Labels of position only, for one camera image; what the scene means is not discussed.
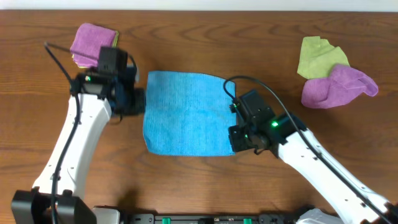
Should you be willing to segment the blue microfiber cloth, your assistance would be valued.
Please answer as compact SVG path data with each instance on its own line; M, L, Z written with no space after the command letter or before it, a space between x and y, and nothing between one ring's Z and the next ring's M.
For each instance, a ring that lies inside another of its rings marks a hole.
M234 154L228 129L235 84L202 73L152 71L147 76L143 135L149 152L163 156Z

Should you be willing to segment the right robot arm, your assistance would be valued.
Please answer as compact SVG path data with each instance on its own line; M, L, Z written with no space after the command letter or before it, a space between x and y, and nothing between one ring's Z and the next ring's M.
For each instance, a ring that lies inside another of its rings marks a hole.
M301 174L343 223L397 223L397 206L345 169L298 117L256 116L228 129L234 152L269 150Z

